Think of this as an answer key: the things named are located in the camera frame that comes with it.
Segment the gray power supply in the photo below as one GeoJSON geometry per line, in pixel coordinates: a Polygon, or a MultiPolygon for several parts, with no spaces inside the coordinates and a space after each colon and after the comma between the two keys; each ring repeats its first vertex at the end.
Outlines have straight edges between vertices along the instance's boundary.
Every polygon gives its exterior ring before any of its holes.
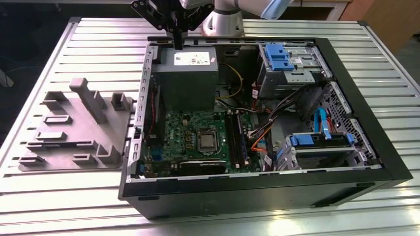
{"type": "Polygon", "coordinates": [[[168,111],[212,111],[217,84],[215,48],[163,48],[152,74],[163,88],[168,111]]]}

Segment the cpu socket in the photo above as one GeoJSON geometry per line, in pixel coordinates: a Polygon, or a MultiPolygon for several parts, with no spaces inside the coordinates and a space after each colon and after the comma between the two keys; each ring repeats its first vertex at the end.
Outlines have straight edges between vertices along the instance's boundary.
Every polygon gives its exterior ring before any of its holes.
{"type": "Polygon", "coordinates": [[[217,151],[217,133],[213,129],[197,130],[197,150],[199,152],[217,151]]]}

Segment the aluminum extrusion table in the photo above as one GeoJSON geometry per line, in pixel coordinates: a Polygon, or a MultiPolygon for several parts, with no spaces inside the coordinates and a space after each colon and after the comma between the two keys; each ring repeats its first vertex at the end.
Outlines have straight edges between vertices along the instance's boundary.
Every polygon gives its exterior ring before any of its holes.
{"type": "Polygon", "coordinates": [[[136,97],[147,36],[143,19],[73,19],[0,149],[0,234],[60,235],[419,235],[419,86],[369,27],[356,22],[245,20],[247,36],[327,37],[415,179],[339,207],[148,221],[119,201],[120,171],[25,174],[17,157],[35,135],[48,90],[87,77],[103,96],[136,97]]]}

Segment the power supply label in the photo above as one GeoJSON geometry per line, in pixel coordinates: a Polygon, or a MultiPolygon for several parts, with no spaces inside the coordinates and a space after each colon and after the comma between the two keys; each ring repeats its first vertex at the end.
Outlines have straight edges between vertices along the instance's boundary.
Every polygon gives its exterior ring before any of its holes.
{"type": "Polygon", "coordinates": [[[209,65],[211,54],[208,52],[185,52],[173,54],[173,65],[209,65]]]}

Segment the motherboard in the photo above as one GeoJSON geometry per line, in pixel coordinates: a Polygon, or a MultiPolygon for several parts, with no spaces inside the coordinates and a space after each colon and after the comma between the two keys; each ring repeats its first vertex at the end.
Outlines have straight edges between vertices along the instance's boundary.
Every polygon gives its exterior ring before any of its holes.
{"type": "MultiPolygon", "coordinates": [[[[153,175],[187,175],[183,171],[188,175],[259,171],[257,157],[253,159],[252,155],[248,156],[245,140],[244,155],[232,158],[235,153],[229,145],[233,136],[228,131],[232,124],[227,125],[227,120],[229,115],[225,112],[167,113],[164,147],[149,149],[152,162],[145,164],[145,168],[153,170],[153,175]]],[[[249,114],[237,113],[235,121],[236,128],[245,134],[252,129],[249,114]]]]}

